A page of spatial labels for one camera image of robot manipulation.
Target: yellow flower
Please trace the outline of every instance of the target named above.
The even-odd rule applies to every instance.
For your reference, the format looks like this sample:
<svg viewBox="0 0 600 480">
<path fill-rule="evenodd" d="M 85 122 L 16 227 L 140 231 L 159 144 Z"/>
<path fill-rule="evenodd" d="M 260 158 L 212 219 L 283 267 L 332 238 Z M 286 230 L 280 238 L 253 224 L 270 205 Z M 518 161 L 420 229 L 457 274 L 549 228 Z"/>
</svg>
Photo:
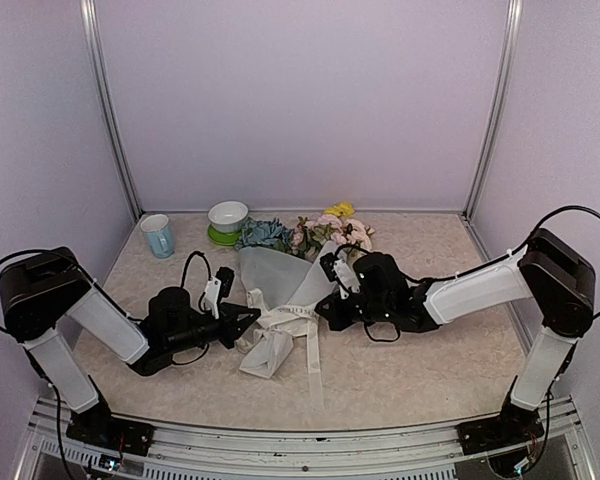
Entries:
<svg viewBox="0 0 600 480">
<path fill-rule="evenodd" d="M 353 205 L 351 205 L 351 203 L 342 202 L 338 205 L 327 208 L 324 213 L 327 215 L 335 215 L 336 217 L 348 217 L 349 215 L 353 215 L 355 210 L 353 209 Z"/>
</svg>

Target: beige table surface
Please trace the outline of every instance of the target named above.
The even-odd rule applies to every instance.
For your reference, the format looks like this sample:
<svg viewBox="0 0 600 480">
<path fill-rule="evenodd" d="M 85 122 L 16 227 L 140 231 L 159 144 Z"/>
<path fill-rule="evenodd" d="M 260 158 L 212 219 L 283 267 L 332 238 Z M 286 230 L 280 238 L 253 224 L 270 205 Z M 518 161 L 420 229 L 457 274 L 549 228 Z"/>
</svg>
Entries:
<svg viewBox="0 0 600 480">
<path fill-rule="evenodd" d="M 293 226 L 297 215 L 276 216 Z M 211 244 L 206 215 L 169 217 L 176 253 L 155 259 L 136 227 L 106 290 L 134 317 L 144 318 L 149 299 L 163 287 L 177 285 L 188 253 L 199 249 L 207 253 L 214 272 L 223 265 L 236 270 L 229 301 L 244 303 L 237 252 Z M 360 213 L 356 218 L 376 229 L 374 249 L 392 254 L 400 268 L 415 277 L 451 274 L 480 263 L 455 215 Z M 187 280 L 193 299 L 205 282 L 204 266 L 198 262 L 192 263 Z M 403 334 L 393 344 L 372 343 L 360 325 L 330 332 L 324 320 L 319 338 L 324 413 L 310 406 L 304 339 L 295 340 L 295 348 L 270 380 L 240 372 L 243 356 L 218 343 L 201 361 L 148 378 L 136 375 L 87 332 L 75 352 L 116 412 L 267 430 L 382 428 L 494 412 L 524 360 L 504 307 L 469 315 L 434 332 Z M 182 352 L 176 358 L 184 362 L 197 353 Z"/>
</svg>

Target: lavender backdrop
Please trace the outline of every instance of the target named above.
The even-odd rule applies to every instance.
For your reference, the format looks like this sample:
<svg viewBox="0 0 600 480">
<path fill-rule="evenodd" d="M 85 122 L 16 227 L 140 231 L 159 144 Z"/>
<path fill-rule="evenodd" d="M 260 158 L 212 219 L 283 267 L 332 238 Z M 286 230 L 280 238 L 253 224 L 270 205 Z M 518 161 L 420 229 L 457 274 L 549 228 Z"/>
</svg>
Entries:
<svg viewBox="0 0 600 480">
<path fill-rule="evenodd" d="M 566 203 L 600 210 L 600 2 L 530 1 L 476 223 L 499 254 Z M 596 267 L 600 307 L 600 223 L 569 213 L 548 225 Z M 535 333 L 539 312 L 521 308 Z M 573 393 L 600 463 L 600 319 L 559 387 Z"/>
<path fill-rule="evenodd" d="M 0 257 L 67 245 L 102 276 L 132 222 L 88 61 L 79 2 L 0 0 Z M 0 479 L 40 386 L 0 334 Z"/>
<path fill-rule="evenodd" d="M 146 210 L 461 210 L 506 0 L 98 2 Z"/>
</svg>

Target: white bowl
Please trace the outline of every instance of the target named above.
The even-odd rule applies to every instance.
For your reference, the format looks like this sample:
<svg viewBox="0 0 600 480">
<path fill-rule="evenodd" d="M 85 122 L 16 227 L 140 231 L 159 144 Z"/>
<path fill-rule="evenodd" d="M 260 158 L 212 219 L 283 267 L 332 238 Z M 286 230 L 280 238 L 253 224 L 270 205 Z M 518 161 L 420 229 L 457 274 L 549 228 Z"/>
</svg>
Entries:
<svg viewBox="0 0 600 480">
<path fill-rule="evenodd" d="M 240 230 L 249 215 L 244 203 L 222 202 L 209 210 L 211 226 L 220 233 L 233 233 Z"/>
</svg>

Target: green saucer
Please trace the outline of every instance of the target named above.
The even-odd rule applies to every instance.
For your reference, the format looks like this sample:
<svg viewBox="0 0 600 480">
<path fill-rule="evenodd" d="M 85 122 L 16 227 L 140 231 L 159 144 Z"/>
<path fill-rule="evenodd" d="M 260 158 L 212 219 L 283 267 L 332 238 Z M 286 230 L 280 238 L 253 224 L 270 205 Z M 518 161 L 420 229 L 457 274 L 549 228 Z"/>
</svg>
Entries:
<svg viewBox="0 0 600 480">
<path fill-rule="evenodd" d="M 209 240 L 211 240 L 211 243 L 215 243 L 221 247 L 233 247 L 236 243 L 238 243 L 242 233 L 221 233 L 209 225 L 209 228 L 207 229 L 207 235 L 209 235 Z"/>
</svg>

